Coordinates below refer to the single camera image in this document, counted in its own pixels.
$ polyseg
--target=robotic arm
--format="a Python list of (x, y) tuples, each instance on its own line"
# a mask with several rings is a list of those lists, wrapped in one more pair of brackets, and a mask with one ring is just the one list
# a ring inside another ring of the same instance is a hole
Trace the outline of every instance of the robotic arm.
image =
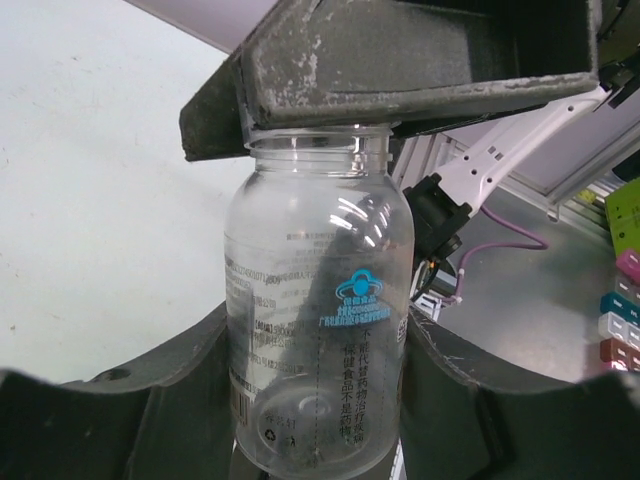
[(440, 262), (459, 246), (456, 233), (500, 181), (549, 138), (601, 106), (602, 87), (500, 120), (462, 157), (405, 191), (414, 216), (416, 258)]

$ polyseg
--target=clear plastic bottle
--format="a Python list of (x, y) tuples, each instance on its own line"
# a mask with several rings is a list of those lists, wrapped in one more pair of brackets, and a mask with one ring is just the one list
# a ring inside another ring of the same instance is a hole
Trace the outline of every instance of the clear plastic bottle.
[(413, 222), (387, 127), (253, 132), (227, 215), (231, 406), (247, 458), (343, 480), (398, 435)]

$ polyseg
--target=purple cable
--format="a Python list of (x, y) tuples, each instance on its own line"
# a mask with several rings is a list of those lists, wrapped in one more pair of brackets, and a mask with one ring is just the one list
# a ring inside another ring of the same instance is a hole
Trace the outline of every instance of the purple cable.
[(469, 259), (476, 253), (481, 252), (482, 250), (488, 250), (490, 248), (523, 248), (526, 250), (547, 250), (549, 248), (549, 243), (544, 238), (536, 235), (533, 232), (530, 232), (529, 230), (525, 230), (524, 228), (519, 227), (518, 225), (515, 225), (502, 217), (499, 217), (487, 207), (480, 207), (480, 211), (491, 220), (496, 222), (498, 225), (502, 225), (509, 230), (519, 233), (520, 235), (523, 235), (536, 243), (531, 244), (517, 242), (493, 242), (473, 247), (462, 256), (462, 258), (460, 259), (460, 263), (458, 263), (458, 281), (456, 283), (456, 290), (453, 294), (453, 298), (448, 303), (460, 303), (462, 301), (462, 284), (464, 282), (465, 266), (469, 262)]

